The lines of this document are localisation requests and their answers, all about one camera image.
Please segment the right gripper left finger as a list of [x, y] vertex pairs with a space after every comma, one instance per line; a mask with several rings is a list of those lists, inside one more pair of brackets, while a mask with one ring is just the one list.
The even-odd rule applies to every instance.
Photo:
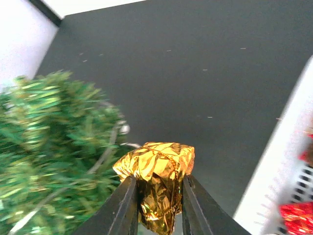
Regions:
[[103, 206], [74, 235], [136, 235], [138, 195], [134, 176], [127, 177]]

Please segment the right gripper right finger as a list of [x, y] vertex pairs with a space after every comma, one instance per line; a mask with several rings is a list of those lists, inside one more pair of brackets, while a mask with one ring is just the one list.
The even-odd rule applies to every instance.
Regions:
[[250, 235], [192, 175], [182, 183], [182, 227], [185, 235]]

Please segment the gold gift box ornament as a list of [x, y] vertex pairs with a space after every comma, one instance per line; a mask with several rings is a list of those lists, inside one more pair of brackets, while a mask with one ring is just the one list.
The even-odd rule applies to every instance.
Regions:
[[175, 216], [182, 212], [182, 181], [192, 173], [195, 149], [176, 142], [147, 142], [125, 154], [113, 169], [124, 181], [136, 178], [138, 220], [158, 235], [174, 231]]

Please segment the white perforated plastic basket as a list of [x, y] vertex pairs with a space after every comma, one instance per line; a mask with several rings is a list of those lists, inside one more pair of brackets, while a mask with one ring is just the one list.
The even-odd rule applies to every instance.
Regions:
[[313, 60], [310, 58], [246, 187], [233, 218], [252, 235], [276, 234], [278, 207], [286, 203], [304, 162], [313, 125]]

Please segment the white bulb string lights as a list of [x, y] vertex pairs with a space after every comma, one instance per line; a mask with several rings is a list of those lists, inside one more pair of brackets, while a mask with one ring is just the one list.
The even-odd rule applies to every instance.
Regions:
[[[110, 136], [110, 140], [109, 143], [110, 144], [115, 144], [116, 143], [116, 138], [118, 136], [118, 134], [122, 134], [125, 135], [127, 133], [129, 133], [130, 131], [130, 127], [127, 124], [127, 122], [124, 119], [124, 115], [118, 111], [118, 116], [121, 119], [120, 121], [118, 121], [113, 129], [112, 129], [112, 133]], [[91, 175], [93, 174], [100, 166], [101, 164], [108, 159], [109, 156], [111, 156], [112, 154], [112, 149], [111, 148], [107, 148], [104, 153], [101, 155], [101, 157], [97, 160], [97, 162], [92, 166], [92, 168], [90, 168], [87, 171], [87, 175]], [[64, 191], [66, 191], [67, 189], [69, 189], [68, 187], [63, 187], [58, 189], [57, 191], [49, 194], [46, 198], [44, 198], [43, 200], [41, 200], [37, 206], [31, 211], [29, 212], [27, 215], [25, 215], [21, 220], [19, 220], [16, 225], [8, 232], [8, 235], [15, 235], [19, 230], [21, 230], [28, 222], [29, 220], [36, 215], [36, 213], [39, 212], [39, 210], [45, 205], [47, 204], [49, 201], [51, 201], [53, 198], [55, 198], [56, 196], [58, 196], [60, 193], [63, 193]]]

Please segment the small green christmas tree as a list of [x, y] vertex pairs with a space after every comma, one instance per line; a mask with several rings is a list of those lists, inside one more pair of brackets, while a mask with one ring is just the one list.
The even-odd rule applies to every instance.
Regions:
[[[100, 209], [120, 183], [113, 165], [131, 150], [126, 135], [109, 143], [118, 111], [68, 71], [18, 77], [0, 94], [1, 234], [63, 187], [16, 235], [69, 235]], [[111, 156], [87, 175], [107, 148]]]

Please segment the red gift box ornament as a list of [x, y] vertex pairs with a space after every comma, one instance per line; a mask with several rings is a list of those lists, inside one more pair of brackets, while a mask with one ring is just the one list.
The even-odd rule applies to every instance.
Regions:
[[290, 235], [313, 234], [312, 202], [280, 205], [279, 211]]

